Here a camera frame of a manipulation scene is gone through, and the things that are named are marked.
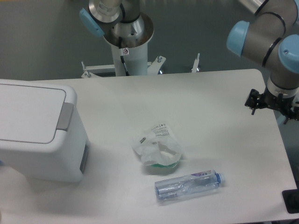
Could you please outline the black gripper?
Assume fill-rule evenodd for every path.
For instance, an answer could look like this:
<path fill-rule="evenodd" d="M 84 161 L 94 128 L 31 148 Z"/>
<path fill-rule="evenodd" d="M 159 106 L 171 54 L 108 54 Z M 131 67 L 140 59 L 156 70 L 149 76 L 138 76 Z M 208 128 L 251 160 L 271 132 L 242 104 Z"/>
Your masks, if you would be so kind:
<path fill-rule="evenodd" d="M 283 124 L 288 120 L 299 120 L 299 104 L 294 103 L 294 96 L 286 98 L 282 93 L 274 96 L 267 88 L 264 93 L 260 94 L 257 90 L 252 89 L 245 101 L 245 106 L 251 109 L 251 115 L 255 114 L 256 109 L 271 109 L 280 112 L 285 116 Z"/>

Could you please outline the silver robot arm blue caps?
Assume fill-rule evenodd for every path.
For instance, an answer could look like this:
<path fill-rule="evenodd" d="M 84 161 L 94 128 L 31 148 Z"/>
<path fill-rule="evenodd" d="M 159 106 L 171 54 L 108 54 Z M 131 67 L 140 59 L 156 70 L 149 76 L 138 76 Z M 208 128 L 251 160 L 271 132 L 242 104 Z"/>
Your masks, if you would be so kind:
<path fill-rule="evenodd" d="M 245 106 L 252 112 L 268 108 L 284 116 L 283 123 L 299 119 L 299 36 L 285 36 L 299 21 L 297 0 L 243 0 L 256 21 L 237 22 L 227 38 L 227 48 L 270 71 L 263 93 L 252 89 Z"/>

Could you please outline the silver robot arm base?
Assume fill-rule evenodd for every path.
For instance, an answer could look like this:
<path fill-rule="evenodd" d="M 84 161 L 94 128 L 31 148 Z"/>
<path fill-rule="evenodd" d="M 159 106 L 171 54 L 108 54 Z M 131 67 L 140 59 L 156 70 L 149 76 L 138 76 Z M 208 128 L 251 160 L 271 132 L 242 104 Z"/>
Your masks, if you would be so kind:
<path fill-rule="evenodd" d="M 141 12 L 139 0 L 90 0 L 79 17 L 92 35 L 120 49 L 146 44 L 154 34 L 153 22 Z"/>

